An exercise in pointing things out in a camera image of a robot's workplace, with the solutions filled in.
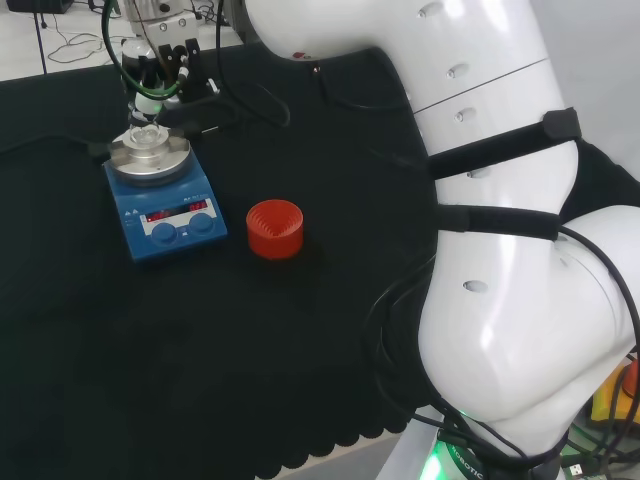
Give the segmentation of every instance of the lab equipment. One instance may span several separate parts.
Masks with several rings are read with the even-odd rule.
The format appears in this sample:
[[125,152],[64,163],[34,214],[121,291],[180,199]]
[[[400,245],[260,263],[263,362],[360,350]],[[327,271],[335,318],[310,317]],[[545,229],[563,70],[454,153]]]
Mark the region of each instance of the lab equipment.
[[227,228],[189,142],[164,127],[132,127],[104,165],[134,261],[224,238]]

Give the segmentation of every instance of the white robotic arm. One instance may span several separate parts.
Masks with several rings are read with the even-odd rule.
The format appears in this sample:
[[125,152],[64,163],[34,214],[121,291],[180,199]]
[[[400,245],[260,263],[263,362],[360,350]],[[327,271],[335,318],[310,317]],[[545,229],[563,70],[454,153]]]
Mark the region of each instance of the white robotic arm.
[[[566,106],[528,0],[246,0],[276,54],[319,60],[380,47],[430,155],[541,121]],[[574,143],[436,183],[441,204],[558,214],[577,172]],[[640,210],[571,222],[640,293]],[[419,344],[450,404],[534,456],[553,448],[634,345],[604,266],[561,237],[441,231]],[[470,422],[487,441],[516,455]]]

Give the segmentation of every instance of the robotic arm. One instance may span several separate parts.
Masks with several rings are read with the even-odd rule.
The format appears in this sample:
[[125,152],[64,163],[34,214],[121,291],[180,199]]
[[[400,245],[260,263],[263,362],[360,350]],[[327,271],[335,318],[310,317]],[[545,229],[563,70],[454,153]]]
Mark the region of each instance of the robotic arm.
[[[283,58],[385,51],[430,155],[566,108],[528,0],[246,5],[260,38]],[[558,214],[577,165],[575,144],[565,143],[438,180],[438,201]],[[640,210],[612,207],[569,226],[610,256],[637,301]],[[634,331],[617,285],[579,244],[441,231],[419,345],[432,383],[478,436],[517,456],[476,423],[484,422],[533,457],[562,440],[634,345]]]
[[[105,39],[113,2],[106,2],[104,9]],[[188,0],[124,0],[124,9],[137,36],[124,42],[120,62],[132,123],[152,122],[163,104],[172,108],[217,93],[202,70],[198,28]]]

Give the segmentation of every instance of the white wall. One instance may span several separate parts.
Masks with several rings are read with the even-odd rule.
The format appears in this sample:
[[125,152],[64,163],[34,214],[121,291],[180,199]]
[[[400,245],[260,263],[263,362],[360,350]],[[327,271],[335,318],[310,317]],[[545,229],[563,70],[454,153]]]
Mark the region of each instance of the white wall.
[[585,139],[640,180],[640,0],[531,3]]

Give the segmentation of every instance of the white floor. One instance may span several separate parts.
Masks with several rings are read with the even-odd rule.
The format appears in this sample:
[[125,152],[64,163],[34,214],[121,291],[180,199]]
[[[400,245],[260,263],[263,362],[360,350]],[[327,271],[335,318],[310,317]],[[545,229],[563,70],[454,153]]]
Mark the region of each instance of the white floor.
[[[208,4],[206,0],[194,2],[196,7]],[[46,29],[40,29],[42,46],[45,56],[54,52],[65,44],[62,36],[55,30],[53,15],[45,15],[48,25]],[[82,37],[77,41],[89,40],[87,43],[75,47],[65,47],[52,56],[53,59],[66,62],[79,59],[91,54],[86,60],[73,61],[72,63],[56,63],[46,59],[48,72],[60,72],[78,68],[96,67],[111,63],[104,45],[101,43],[100,15],[89,10],[83,3],[74,3],[64,15],[56,15],[60,32],[70,39],[79,33],[91,33],[95,37]],[[215,48],[215,26],[213,23],[200,22],[199,39],[200,48],[203,50]],[[110,34],[132,37],[133,32],[129,23],[124,19],[113,19],[109,25]],[[116,53],[120,52],[120,38],[112,38],[112,45]],[[223,27],[222,46],[240,45],[242,42],[230,27]],[[33,15],[28,13],[10,12],[4,0],[0,0],[0,81],[13,78],[22,78],[42,74],[42,61]]]

